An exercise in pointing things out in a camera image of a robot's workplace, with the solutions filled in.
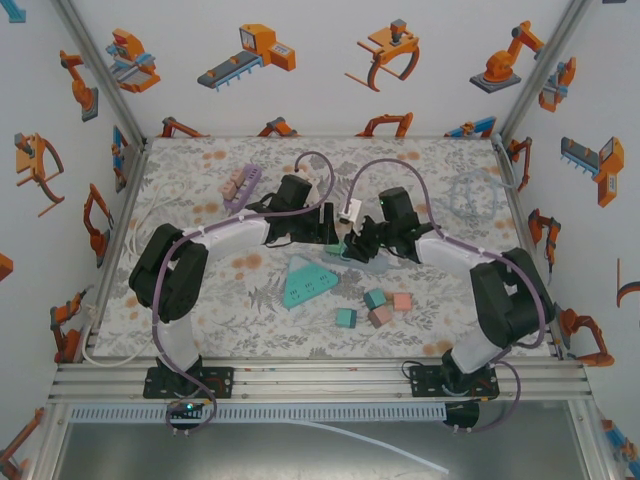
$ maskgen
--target teal triangular tray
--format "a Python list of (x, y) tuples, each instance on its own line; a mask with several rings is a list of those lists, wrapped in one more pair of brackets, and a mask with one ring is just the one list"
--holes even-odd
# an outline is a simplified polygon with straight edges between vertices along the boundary
[(284, 306), (293, 308), (314, 297), (331, 290), (339, 282), (338, 276), (311, 263), (309, 260), (294, 255), (289, 262), (287, 281), (284, 287)]

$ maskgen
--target floral tablecloth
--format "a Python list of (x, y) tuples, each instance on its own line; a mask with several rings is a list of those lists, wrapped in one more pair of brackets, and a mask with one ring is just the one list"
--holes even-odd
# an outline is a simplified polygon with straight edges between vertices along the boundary
[[(154, 229), (170, 222), (178, 228), (208, 225), (228, 214), (218, 187), (232, 170), (247, 163), (263, 169), (251, 201), (275, 192), (282, 176), (293, 170), (296, 157), (307, 150), (324, 153), (334, 165), (336, 185), (330, 201), (339, 205), (352, 177), (367, 161), (392, 157), (406, 160), (424, 176), (433, 200), (436, 221), (452, 235), (486, 248), (504, 251), (519, 244), (504, 189), (498, 189), (495, 217), (491, 220), (460, 219), (445, 204), (456, 175), (483, 169), (499, 180), (497, 160), (486, 140), (363, 139), (363, 138), (195, 138), (156, 139), (129, 223), (132, 229), (148, 209), (158, 187), (170, 180), (185, 180), (189, 189), (177, 201), (157, 208), (142, 224), (138, 250), (142, 251)], [(328, 184), (329, 171), (318, 157), (302, 164)], [(354, 198), (364, 201), (365, 213), (382, 219), (376, 201), (379, 192), (404, 186), (416, 211), (426, 221), (426, 205), (411, 173), (398, 165), (382, 164), (367, 170), (358, 182)], [(179, 184), (163, 188), (160, 200), (175, 194)], [(473, 199), (481, 214), (491, 211), (492, 189), (481, 177), (472, 183)], [(460, 197), (456, 203), (464, 206)], [(340, 236), (347, 229), (336, 222)], [(294, 244), (286, 248), (264, 246), (238, 252), (211, 265), (205, 274), (196, 306), (191, 311), (194, 338), (208, 357), (413, 357), (438, 356), (476, 324), (471, 288), (462, 280), (429, 265), (389, 256), (389, 270), (382, 274), (324, 264), (321, 246)], [(283, 293), (289, 261), (302, 255), (340, 278), (338, 286), (313, 300), (287, 310)], [(151, 315), (136, 301), (127, 280), (137, 257), (123, 249), (109, 293), (97, 343), (96, 356), (127, 356), (151, 334)], [(364, 292), (410, 292), (413, 310), (394, 312), (393, 320), (375, 329), (367, 319)], [(335, 325), (338, 308), (358, 312), (355, 329)], [(155, 348), (145, 352), (155, 355)], [(516, 349), (514, 355), (549, 355), (543, 344), (536, 350)]]

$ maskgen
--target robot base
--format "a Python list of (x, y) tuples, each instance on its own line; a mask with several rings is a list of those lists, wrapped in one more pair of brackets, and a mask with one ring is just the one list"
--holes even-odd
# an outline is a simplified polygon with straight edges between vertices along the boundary
[(88, 122), (92, 118), (96, 118), (98, 116), (98, 89), (92, 88), (91, 93), (93, 93), (93, 106), (89, 110), (82, 110), (82, 121)]
[[(187, 379), (170, 370), (164, 363), (157, 360), (158, 366), (147, 370), (142, 396), (147, 399), (171, 399), (191, 395), (197, 388)], [(231, 367), (203, 367), (202, 359), (187, 370), (187, 373), (197, 378), (209, 388), (216, 398), (231, 398), (233, 389), (233, 368)], [(191, 398), (209, 398), (206, 393), (198, 392)]]
[(473, 381), (469, 390), (460, 394), (452, 393), (444, 386), (445, 380), (440, 365), (414, 365), (409, 367), (411, 377), (411, 394), (414, 398), (455, 398), (461, 397), (485, 397), (493, 400), (500, 395), (495, 368), (483, 369), (474, 373), (477, 378)]
[(478, 75), (471, 77), (469, 81), (479, 89), (484, 90), (487, 93), (493, 93), (497, 92), (498, 90), (502, 90), (503, 88), (510, 87), (511, 85), (515, 85), (516, 83), (520, 83), (522, 79), (514, 73), (508, 80), (505, 80), (504, 82), (494, 83), (487, 82), (484, 79), (484, 73), (479, 73)]

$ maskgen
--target pink block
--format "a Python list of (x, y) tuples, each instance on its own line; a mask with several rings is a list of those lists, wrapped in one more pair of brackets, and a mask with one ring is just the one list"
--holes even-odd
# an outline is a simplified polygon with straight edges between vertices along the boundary
[(369, 321), (375, 328), (380, 328), (391, 320), (391, 312), (384, 305), (369, 312)]
[(229, 179), (233, 183), (235, 183), (236, 187), (240, 188), (244, 183), (244, 170), (241, 168), (236, 168), (233, 172), (231, 172), (231, 177)]
[(222, 198), (231, 201), (236, 196), (238, 189), (236, 188), (236, 184), (229, 180), (221, 186), (218, 191), (222, 194)]
[(409, 312), (413, 309), (410, 293), (394, 293), (393, 309), (398, 312)]

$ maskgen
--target black wire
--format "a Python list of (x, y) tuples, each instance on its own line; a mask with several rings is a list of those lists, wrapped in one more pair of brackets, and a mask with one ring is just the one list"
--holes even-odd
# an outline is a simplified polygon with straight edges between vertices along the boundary
[(269, 200), (271, 197), (274, 197), (274, 196), (275, 196), (275, 193), (267, 193), (264, 197), (260, 199), (258, 203), (264, 204), (264, 202), (266, 202), (267, 200)]
[(406, 360), (406, 361), (402, 362), (402, 366), (400, 367), (400, 370), (402, 370), (402, 374), (405, 376), (405, 378), (406, 378), (407, 380), (411, 380), (411, 377), (410, 377), (409, 375), (407, 375), (407, 372), (405, 372), (405, 370), (404, 370), (404, 366), (405, 366), (406, 364), (410, 364), (410, 365), (417, 365), (417, 366), (419, 366), (419, 367), (424, 367), (424, 365), (423, 365), (422, 363), (420, 363), (420, 362), (416, 362), (416, 361), (414, 361), (414, 360)]
[(391, 250), (391, 247), (387, 247), (387, 252), (389, 252), (391, 255), (393, 255), (394, 257), (398, 257), (398, 258), (404, 258), (402, 255), (398, 255), (397, 253), (394, 253)]
[(267, 245), (265, 244), (265, 247), (267, 248), (280, 248), (280, 247), (288, 247), (289, 245), (291, 245), (293, 242), (289, 242), (289, 243), (283, 243), (282, 245)]

